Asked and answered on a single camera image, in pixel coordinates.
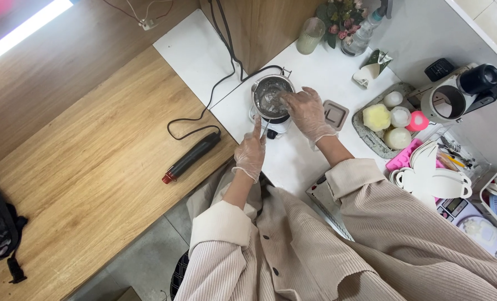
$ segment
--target gloved hand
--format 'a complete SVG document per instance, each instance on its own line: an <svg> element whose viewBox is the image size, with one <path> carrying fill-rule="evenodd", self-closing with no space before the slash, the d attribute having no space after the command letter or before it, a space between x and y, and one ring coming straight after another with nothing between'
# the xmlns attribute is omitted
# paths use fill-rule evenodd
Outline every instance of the gloved hand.
<svg viewBox="0 0 497 301"><path fill-rule="evenodd" d="M237 164L232 168L232 172L235 173L236 170L241 169L254 179L254 183L257 183L261 167L264 165L267 137L264 135L260 139L261 117L257 116L255 122L254 131L245 134L245 139L233 153L233 158Z"/></svg>
<svg viewBox="0 0 497 301"><path fill-rule="evenodd" d="M282 92L280 97L293 122L314 149L319 139L336 135L336 130L325 122L323 102L317 91L308 87L303 87L303 90L296 94Z"/></svg>

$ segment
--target stainless steel pot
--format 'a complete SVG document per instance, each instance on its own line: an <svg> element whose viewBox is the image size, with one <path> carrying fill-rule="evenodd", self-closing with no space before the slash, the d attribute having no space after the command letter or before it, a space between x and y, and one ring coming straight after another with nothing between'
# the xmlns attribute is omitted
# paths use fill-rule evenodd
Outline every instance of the stainless steel pot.
<svg viewBox="0 0 497 301"><path fill-rule="evenodd" d="M251 88L252 101L256 111L268 120L279 119L288 115L285 106L280 103L276 94L281 90L295 93L289 75L270 74L258 79Z"/></svg>

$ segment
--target white countertop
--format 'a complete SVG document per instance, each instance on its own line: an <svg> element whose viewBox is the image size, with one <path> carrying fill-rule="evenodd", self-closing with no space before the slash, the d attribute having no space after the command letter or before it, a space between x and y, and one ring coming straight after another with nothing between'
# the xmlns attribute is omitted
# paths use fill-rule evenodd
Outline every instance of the white countertop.
<svg viewBox="0 0 497 301"><path fill-rule="evenodd" d="M201 10L184 19L154 43L154 47L205 105L209 102L212 86L232 72L228 51ZM375 154L360 139L351 122L356 111L400 81L386 68L369 90L360 88L352 80L352 75L371 52L368 49L361 56L348 57L339 49L321 43L312 54L305 56L297 51L293 43L268 65L291 70L290 80L297 92L302 86L309 86L319 92L323 101L330 99L349 108L350 113L339 132L339 140L355 157L373 158L384 170L387 160ZM215 89L211 112L237 142L241 142L243 135L253 128L248 119L252 84L266 74L277 72L266 70L236 88L240 83L237 73L236 78L225 81ZM276 187L284 188L302 200L308 199L306 189L329 168L325 157L320 152L312 151L307 139L294 124L281 139L267 140L262 171Z"/></svg>

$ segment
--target pink flower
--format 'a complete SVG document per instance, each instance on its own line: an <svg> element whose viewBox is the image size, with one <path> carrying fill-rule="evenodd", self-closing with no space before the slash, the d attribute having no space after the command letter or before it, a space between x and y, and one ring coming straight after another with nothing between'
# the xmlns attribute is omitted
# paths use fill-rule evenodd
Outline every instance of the pink flower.
<svg viewBox="0 0 497 301"><path fill-rule="evenodd" d="M349 33L354 34L359 29L360 29L360 25L353 25L352 28L349 30Z"/></svg>
<svg viewBox="0 0 497 301"><path fill-rule="evenodd" d="M334 24L330 28L328 28L328 32L332 34L337 34L338 33L338 25Z"/></svg>
<svg viewBox="0 0 497 301"><path fill-rule="evenodd" d="M340 40L343 40L346 36L348 36L349 32L348 31L340 31L338 32L338 38Z"/></svg>
<svg viewBox="0 0 497 301"><path fill-rule="evenodd" d="M353 22L354 22L354 19L349 18L349 20L345 20L345 22L343 23L343 26L345 26L346 29L350 29Z"/></svg>

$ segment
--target beige ribbed jacket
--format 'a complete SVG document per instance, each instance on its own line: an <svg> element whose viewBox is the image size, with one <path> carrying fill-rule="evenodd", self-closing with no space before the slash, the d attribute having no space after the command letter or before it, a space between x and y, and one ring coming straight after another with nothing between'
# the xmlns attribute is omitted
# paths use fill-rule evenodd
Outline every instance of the beige ribbed jacket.
<svg viewBox="0 0 497 301"><path fill-rule="evenodd" d="M261 200L255 185L241 210L221 201L226 185L193 219L175 301L497 300L497 259L373 160L343 161L326 176L355 242L282 189ZM208 207L213 192L193 195L190 211Z"/></svg>

